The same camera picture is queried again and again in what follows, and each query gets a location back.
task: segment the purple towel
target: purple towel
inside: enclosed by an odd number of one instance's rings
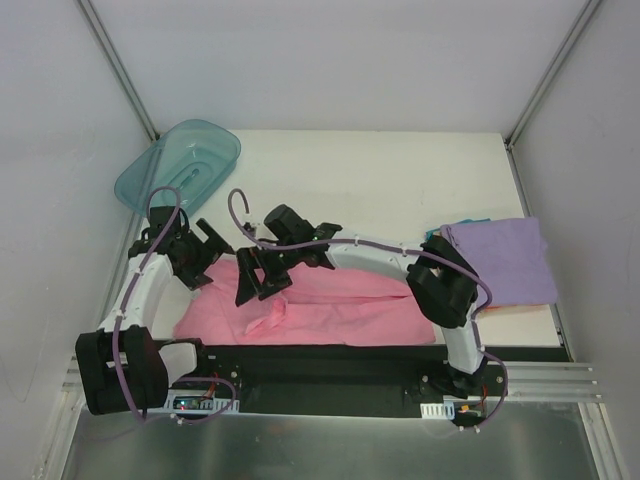
[[[442,236],[491,288],[493,306],[555,303],[558,291],[544,258],[537,218],[443,225]],[[478,304],[486,300],[478,288]]]

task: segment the white platform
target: white platform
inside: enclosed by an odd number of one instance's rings
[[[522,217],[497,134],[262,131],[234,132],[242,143],[235,171],[202,208],[234,247],[249,245],[227,213],[241,187],[256,221],[287,203],[312,224],[323,221],[390,240],[420,240],[431,228],[465,218]],[[161,302],[153,335],[169,338],[189,295],[176,280]],[[548,306],[481,315],[487,345],[557,346]],[[436,327],[437,343],[444,343]]]

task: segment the plastic container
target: plastic container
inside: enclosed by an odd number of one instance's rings
[[[204,120],[186,120],[140,155],[118,177],[114,191],[127,207],[146,216],[149,193],[168,185],[180,191],[180,206],[191,216],[233,171],[239,155],[240,141],[231,132]],[[159,192],[151,205],[175,205],[175,195]]]

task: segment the pink towel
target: pink towel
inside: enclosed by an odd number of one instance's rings
[[[293,285],[259,301],[235,306],[238,267],[220,259],[207,275],[214,283],[187,309],[175,338],[199,337],[206,345],[422,345],[433,326],[409,287],[359,270],[298,265]]]

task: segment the purple cable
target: purple cable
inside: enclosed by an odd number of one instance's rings
[[[261,242],[256,237],[251,235],[251,233],[246,231],[245,228],[243,227],[242,223],[238,219],[238,216],[236,215],[236,213],[235,213],[235,211],[233,209],[233,196],[236,193],[239,194],[240,197],[242,198],[242,202],[244,203],[245,213],[249,214],[251,212],[251,210],[249,208],[249,200],[247,200],[247,196],[245,195],[245,193],[240,188],[234,188],[229,192],[229,196],[227,197],[227,207],[229,208],[229,214],[231,215],[231,219],[233,220],[233,223],[235,223],[236,227],[238,227],[238,229],[242,232],[242,234],[245,237],[247,237],[249,240],[251,240],[252,243],[254,243],[255,245],[257,245],[259,247],[262,247],[262,248],[267,249],[267,250],[286,251],[286,250],[296,250],[298,248],[315,247],[315,246],[318,246],[318,245],[328,245],[328,244],[330,244],[330,245],[336,245],[336,244],[355,245],[355,241],[354,240],[350,240],[350,239],[347,239],[347,238],[330,238],[330,239],[327,239],[327,240],[314,240],[314,241],[311,241],[311,242],[303,242],[303,243],[298,243],[298,244],[295,244],[295,245],[273,245],[271,243]],[[358,245],[364,245],[364,246],[367,246],[367,247],[378,248],[378,249],[384,250],[386,252],[402,253],[403,255],[418,255],[418,256],[421,256],[421,257],[426,257],[426,258],[428,258],[430,260],[433,260],[433,261],[436,261],[436,262],[440,263],[441,265],[444,265],[445,267],[449,267],[452,270],[455,270],[456,272],[461,273],[462,275],[465,275],[466,277],[470,278],[475,283],[480,285],[480,287],[487,294],[487,300],[482,305],[480,305],[478,308],[476,308],[473,311],[473,313],[471,314],[471,322],[473,324],[474,334],[476,336],[476,339],[479,340],[480,337],[479,337],[479,334],[478,334],[478,326],[476,325],[475,320],[476,320],[477,315],[491,304],[491,301],[493,300],[493,295],[491,293],[491,289],[489,288],[489,286],[482,279],[480,279],[477,275],[475,275],[474,273],[470,272],[466,268],[463,268],[460,265],[457,265],[457,264],[447,260],[446,258],[442,258],[442,257],[440,257],[438,255],[434,255],[433,253],[429,253],[429,252],[424,252],[422,250],[412,250],[412,249],[403,250],[402,248],[392,247],[390,245],[385,245],[383,243],[373,242],[371,240],[358,240]],[[502,370],[504,371],[504,389],[502,391],[502,395],[500,396],[500,400],[498,401],[498,404],[496,405],[495,409],[482,422],[482,425],[484,425],[487,421],[489,421],[489,419],[494,417],[494,415],[498,412],[498,410],[500,410],[500,408],[502,408],[502,404],[504,403],[504,400],[505,400],[505,398],[507,396],[507,392],[508,392],[507,388],[508,388],[508,384],[509,384],[509,379],[508,379],[508,374],[507,374],[507,367],[506,367],[506,365],[504,364],[504,362],[502,360],[500,360],[496,356],[491,355],[490,353],[487,353],[487,352],[484,352],[484,351],[482,352],[482,354],[486,358],[488,358],[489,360],[498,363],[502,367]]]
[[[135,401],[133,400],[133,395],[131,395],[131,390],[129,389],[129,385],[127,384],[127,379],[125,377],[124,374],[124,369],[122,368],[122,362],[120,361],[120,347],[118,345],[118,338],[120,336],[120,327],[122,326],[122,321],[124,320],[124,316],[125,316],[125,312],[126,312],[126,308],[127,308],[127,304],[129,303],[129,299],[131,298],[131,295],[133,294],[133,290],[135,289],[136,284],[138,283],[138,279],[141,276],[141,273],[144,270],[144,267],[147,265],[147,263],[149,262],[149,259],[151,258],[151,255],[156,251],[156,249],[158,248],[158,245],[160,245],[160,242],[164,239],[164,237],[166,236],[167,232],[169,231],[169,229],[171,228],[171,225],[173,224],[173,221],[176,219],[176,217],[178,216],[178,214],[180,213],[180,192],[173,187],[158,187],[155,190],[153,190],[151,192],[151,194],[149,195],[149,199],[147,200],[147,217],[150,218],[150,212],[151,212],[151,200],[153,199],[154,195],[162,190],[169,190],[171,192],[173,192],[176,196],[176,205],[173,209],[173,212],[171,212],[171,216],[169,217],[169,220],[167,221],[166,225],[164,226],[164,228],[162,229],[162,231],[160,232],[160,235],[158,235],[158,238],[156,238],[154,240],[154,242],[151,244],[151,247],[149,248],[149,251],[146,253],[146,255],[143,257],[142,261],[140,262],[140,266],[138,267],[138,271],[135,272],[133,274],[133,277],[131,278],[131,281],[129,282],[129,285],[127,286],[127,289],[124,292],[124,295],[122,296],[122,302],[120,303],[120,314],[116,316],[116,320],[115,320],[115,324],[113,326],[113,337],[112,337],[112,341],[111,341],[111,351],[113,354],[113,363],[115,365],[115,370],[116,370],[116,375],[118,376],[118,382],[120,383],[120,388],[122,389],[122,394],[124,395],[124,398],[127,402],[127,405],[129,406],[129,410],[131,410],[131,413],[133,414],[134,418],[136,419],[136,421],[138,423],[145,423],[146,418],[138,411],[138,407],[135,403]],[[223,379],[223,378],[200,378],[198,377],[199,380],[198,381],[203,381],[203,382],[213,382],[213,383],[219,383],[219,384],[223,384],[226,385],[227,387],[229,387],[231,389],[231,394],[232,394],[232,400],[231,402],[229,402],[228,405],[226,405],[225,407],[221,408],[219,411],[209,415],[208,417],[202,419],[202,420],[197,420],[197,421],[193,421],[193,422],[185,422],[185,423],[189,423],[189,424],[196,424],[196,423],[201,423],[203,421],[206,421],[210,418],[215,418],[217,417],[219,414],[221,414],[222,412],[224,412],[225,410],[229,409],[232,405],[232,403],[235,401],[236,399],[236,390],[233,387],[233,385],[228,382],[227,380]],[[117,435],[116,437],[112,437],[112,438],[117,438],[120,437],[122,435],[126,435],[127,433],[130,433],[130,431],[133,430],[128,430],[125,431],[119,435]]]
[[[295,245],[273,245],[271,243],[261,242],[260,240],[258,240],[256,237],[254,237],[244,229],[244,227],[242,226],[242,223],[240,222],[240,220],[238,219],[238,216],[236,215],[236,212],[233,210],[233,196],[236,193],[240,194],[240,196],[242,197],[245,212],[247,214],[250,213],[249,201],[247,200],[247,196],[240,188],[234,188],[229,192],[229,197],[227,198],[227,206],[229,207],[229,214],[231,215],[231,219],[233,220],[233,223],[236,224],[236,227],[240,229],[242,234],[245,237],[247,237],[249,240],[251,240],[251,242],[258,245],[259,247],[265,248],[267,250],[286,251],[286,250],[296,250],[298,248],[316,247],[318,245],[327,245],[327,244],[329,245],[337,245],[337,244],[355,245],[356,244],[354,240],[351,240],[348,238],[329,238],[327,240],[313,240],[311,242],[302,242],[302,243],[297,243]],[[455,270],[456,272],[461,273],[462,275],[465,275],[466,277],[469,277],[475,283],[480,285],[480,287],[482,287],[482,289],[487,294],[487,300],[478,308],[476,308],[471,314],[472,319],[475,319],[476,316],[482,310],[487,308],[491,304],[491,301],[493,300],[493,294],[491,293],[489,286],[482,279],[480,279],[477,275],[471,273],[466,268],[463,268],[460,265],[453,263],[450,260],[447,260],[446,258],[442,258],[438,255],[434,255],[433,253],[423,252],[422,250],[411,250],[411,249],[403,250],[402,248],[399,248],[399,247],[392,247],[391,245],[385,245],[383,243],[373,242],[371,240],[358,240],[357,244],[364,245],[366,247],[377,248],[379,250],[384,250],[386,252],[402,253],[403,255],[418,255],[421,257],[426,257],[430,260],[438,262],[441,265],[444,265],[445,267],[449,267],[452,270]]]

